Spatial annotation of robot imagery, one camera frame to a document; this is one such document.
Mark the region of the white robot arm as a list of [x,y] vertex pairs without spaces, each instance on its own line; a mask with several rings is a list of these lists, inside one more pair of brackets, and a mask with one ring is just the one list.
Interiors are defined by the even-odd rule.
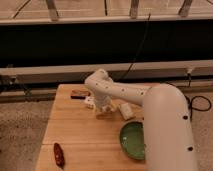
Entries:
[[187,100],[177,87],[118,83],[104,69],[84,84],[100,113],[111,105],[110,97],[142,107],[147,171],[199,171]]

